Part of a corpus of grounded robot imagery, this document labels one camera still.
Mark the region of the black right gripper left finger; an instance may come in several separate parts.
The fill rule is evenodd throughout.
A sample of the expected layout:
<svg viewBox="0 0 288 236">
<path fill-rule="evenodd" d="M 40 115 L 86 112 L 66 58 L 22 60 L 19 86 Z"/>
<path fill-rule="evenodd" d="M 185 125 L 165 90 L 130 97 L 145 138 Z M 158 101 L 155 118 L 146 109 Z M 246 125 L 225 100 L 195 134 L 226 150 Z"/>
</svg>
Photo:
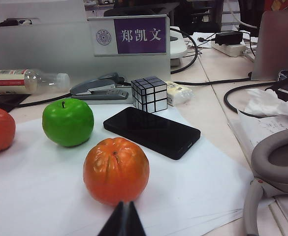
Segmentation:
<svg viewBox="0 0 288 236">
<path fill-rule="evenodd" d="M 98 236 L 117 236 L 122 226 L 124 203 L 119 202 L 98 233 Z"/>
</svg>

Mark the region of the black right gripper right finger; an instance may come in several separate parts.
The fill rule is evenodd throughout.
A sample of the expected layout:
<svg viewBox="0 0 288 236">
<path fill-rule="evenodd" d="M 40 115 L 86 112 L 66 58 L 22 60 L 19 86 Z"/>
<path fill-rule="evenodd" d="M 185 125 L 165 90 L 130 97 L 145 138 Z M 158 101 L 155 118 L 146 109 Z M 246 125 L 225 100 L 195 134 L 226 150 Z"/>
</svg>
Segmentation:
<svg viewBox="0 0 288 236">
<path fill-rule="evenodd" d="M 130 202 L 128 206 L 128 235 L 146 236 L 134 202 Z"/>
</svg>

